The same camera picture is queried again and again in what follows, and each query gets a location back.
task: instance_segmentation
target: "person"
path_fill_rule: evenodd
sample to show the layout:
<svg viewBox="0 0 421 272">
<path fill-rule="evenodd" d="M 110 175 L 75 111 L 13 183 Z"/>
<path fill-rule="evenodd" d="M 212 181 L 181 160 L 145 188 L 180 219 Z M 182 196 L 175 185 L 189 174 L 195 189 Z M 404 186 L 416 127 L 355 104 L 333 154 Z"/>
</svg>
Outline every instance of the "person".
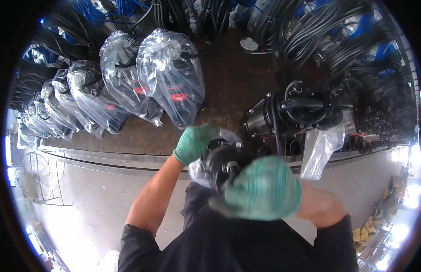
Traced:
<svg viewBox="0 0 421 272">
<path fill-rule="evenodd" d="M 246 166 L 223 196 L 191 182 L 181 211 L 183 232 L 161 251 L 155 237 L 177 178 L 217 132 L 209 124 L 186 128 L 138 194 L 124 226 L 118 272 L 358 271 L 342 200 L 301 182 L 275 156 Z M 313 246 L 281 219 L 293 216 L 317 227 Z"/>
</svg>

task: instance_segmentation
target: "metal rail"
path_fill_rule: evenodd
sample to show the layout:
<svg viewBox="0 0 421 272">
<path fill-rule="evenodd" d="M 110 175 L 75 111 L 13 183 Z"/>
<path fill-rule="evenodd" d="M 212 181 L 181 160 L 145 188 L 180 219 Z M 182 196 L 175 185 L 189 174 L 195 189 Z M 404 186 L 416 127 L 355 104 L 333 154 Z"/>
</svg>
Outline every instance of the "metal rail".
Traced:
<svg viewBox="0 0 421 272">
<path fill-rule="evenodd" d="M 331 167 L 335 167 L 335 166 L 345 165 L 345 164 L 349 164 L 349 163 L 356 162 L 356 161 L 359 161 L 359 160 L 363 160 L 363 159 L 366 159 L 366 158 L 370 158 L 370 157 L 373 157 L 375 155 L 378 155 L 379 153 L 385 152 L 387 150 L 374 151 L 374 152 L 372 152 L 370 154 L 366 154 L 366 155 L 360 155 L 358 153 L 358 151 L 335 153 L 335 154 L 333 154 L 335 160 L 329 161 L 327 163 L 327 165 L 325 166 L 325 168 L 331 168 Z M 120 153 L 105 153 L 105 152 L 94 152 L 94 151 L 89 151 L 90 153 L 88 153 L 88 151 L 82 151 L 82 150 L 80 150 L 80 151 L 74 150 L 73 151 L 73 149 L 66 149 L 66 148 L 56 148 L 53 152 L 55 152 L 55 151 L 64 152 L 64 153 L 68 153 L 68 151 L 71 151 L 71 154 L 87 156 L 87 157 L 93 157 L 94 155 L 108 154 L 109 159 L 125 160 L 125 158 L 122 157 L 122 155 L 124 155 L 124 154 L 120 154 Z M 120 174 L 120 175 L 133 175 L 133 176 L 151 178 L 159 170 L 159 167 L 155 167 L 155 168 L 132 167 L 132 166 L 112 165 L 112 164 L 105 164 L 105 163 L 99 163 L 99 162 L 92 162 L 92 161 L 80 160 L 80 159 L 76 159 L 76 158 L 67 158 L 65 156 L 53 154 L 53 153 L 51 153 L 51 151 L 37 150 L 36 152 L 39 153 L 39 154 L 42 154 L 42 155 L 51 156 L 51 157 L 55 158 L 56 160 L 58 160 L 60 162 L 63 162 L 63 163 L 66 163 L 66 164 L 69 164 L 69 165 L 73 165 L 73 166 L 77 166 L 77 167 L 81 167 L 81 168 L 86 168 L 86 169 L 92 169 L 92 170 L 101 171 L 101 172 L 106 172 L 106 173 L 113 173 L 113 174 Z M 134 154 L 126 154 L 126 157 L 127 157 L 128 160 L 132 160 L 132 161 L 136 161 L 136 162 L 149 162 L 149 161 L 156 162 L 157 161 L 158 164 L 162 163 L 162 161 L 165 162 L 165 160 L 168 158 L 168 156 L 134 155 Z M 290 168 L 292 169 L 294 174 L 299 174 L 301 172 L 301 166 L 300 165 L 290 166 Z M 183 170 L 181 172 L 181 174 L 179 176 L 179 179 L 180 180 L 187 180 L 187 181 L 191 180 L 187 170 Z"/>
</svg>

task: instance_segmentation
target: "concrete floor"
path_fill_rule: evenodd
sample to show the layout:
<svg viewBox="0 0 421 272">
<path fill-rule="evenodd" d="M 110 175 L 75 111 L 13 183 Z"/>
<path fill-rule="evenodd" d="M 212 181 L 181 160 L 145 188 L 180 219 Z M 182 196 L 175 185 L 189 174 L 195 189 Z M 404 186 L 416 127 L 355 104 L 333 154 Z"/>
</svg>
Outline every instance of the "concrete floor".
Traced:
<svg viewBox="0 0 421 272">
<path fill-rule="evenodd" d="M 319 181 L 308 181 L 336 193 L 347 204 L 353 228 L 364 225 L 373 206 L 388 187 L 390 176 L 400 174 L 407 164 L 408 149 L 387 151 L 359 162 L 326 169 Z M 148 178 L 116 175 L 58 163 L 64 177 L 61 190 L 64 204 L 71 207 L 34 205 L 61 257 L 74 272 L 96 271 L 109 250 L 120 249 L 121 233 L 133 199 Z M 189 181 L 177 182 L 164 221 L 156 236 L 165 248 L 183 228 L 180 211 Z M 59 199 L 49 203 L 60 203 Z M 305 239 L 313 243 L 316 229 L 301 219 L 287 220 Z"/>
</svg>

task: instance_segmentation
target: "fluorescent light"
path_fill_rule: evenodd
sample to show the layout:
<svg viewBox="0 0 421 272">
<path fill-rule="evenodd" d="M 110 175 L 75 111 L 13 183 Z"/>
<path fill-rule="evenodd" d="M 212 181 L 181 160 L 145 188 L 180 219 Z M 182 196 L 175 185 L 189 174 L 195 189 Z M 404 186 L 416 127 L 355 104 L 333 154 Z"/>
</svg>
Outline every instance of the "fluorescent light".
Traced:
<svg viewBox="0 0 421 272">
<path fill-rule="evenodd" d="M 387 261 L 386 260 L 381 260 L 381 261 L 379 261 L 377 264 L 376 264 L 376 268 L 378 269 L 378 270 L 382 270 L 382 271 L 385 271 L 385 270 L 387 270 L 387 267 L 389 266 L 389 264 L 387 263 Z"/>
</svg>

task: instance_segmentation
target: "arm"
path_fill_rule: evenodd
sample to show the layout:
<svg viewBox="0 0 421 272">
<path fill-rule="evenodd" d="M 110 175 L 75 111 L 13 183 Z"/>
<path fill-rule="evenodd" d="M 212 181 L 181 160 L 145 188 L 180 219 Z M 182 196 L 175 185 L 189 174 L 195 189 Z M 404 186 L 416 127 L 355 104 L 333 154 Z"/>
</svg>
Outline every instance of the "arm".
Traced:
<svg viewBox="0 0 421 272">
<path fill-rule="evenodd" d="M 351 217 L 335 194 L 297 179 L 279 157 L 261 157 L 242 169 L 224 198 L 209 205 L 229 217 L 277 220 L 293 216 L 317 228 L 314 242 L 318 271 L 358 271 Z"/>
<path fill-rule="evenodd" d="M 348 210 L 335 194 L 301 182 L 303 195 L 296 217 L 307 219 L 317 228 L 326 228 L 340 222 Z"/>
<path fill-rule="evenodd" d="M 133 201 L 126 224 L 144 229 L 156 237 L 156 232 L 165 216 L 177 178 L 185 166 L 174 155 L 144 186 Z"/>
<path fill-rule="evenodd" d="M 229 217 L 267 221 L 297 216 L 317 228 L 332 226 L 347 214 L 335 194 L 301 182 L 276 156 L 254 160 L 223 198 L 211 199 L 209 204 Z"/>
<path fill-rule="evenodd" d="M 218 129 L 209 124 L 186 128 L 173 154 L 133 201 L 126 225 L 146 230 L 156 237 L 177 178 L 186 165 L 204 154 L 207 144 L 217 133 Z"/>
</svg>

